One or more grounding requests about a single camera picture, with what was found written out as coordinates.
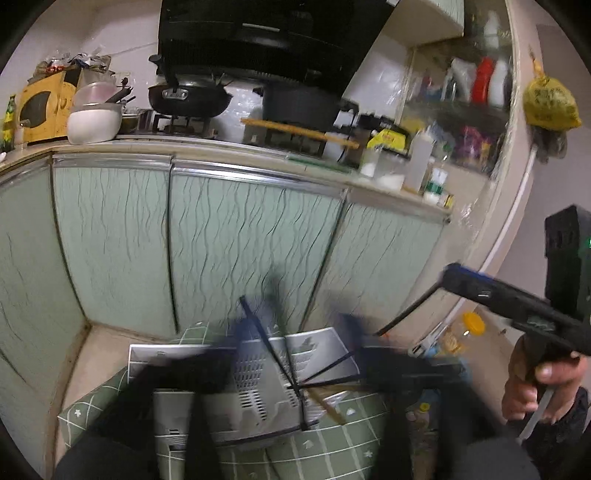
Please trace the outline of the person's right hand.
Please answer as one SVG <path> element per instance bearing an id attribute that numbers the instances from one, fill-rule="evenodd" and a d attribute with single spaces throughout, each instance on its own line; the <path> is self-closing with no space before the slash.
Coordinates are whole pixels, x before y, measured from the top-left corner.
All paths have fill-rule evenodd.
<path id="1" fill-rule="evenodd" d="M 508 366 L 509 378 L 502 399 L 502 416 L 508 421 L 524 420 L 535 412 L 539 390 L 552 388 L 554 395 L 541 421 L 554 424 L 562 419 L 575 403 L 575 397 L 587 372 L 588 358 L 578 352 L 553 362 L 533 367 L 526 352 L 526 336 L 516 343 Z"/>

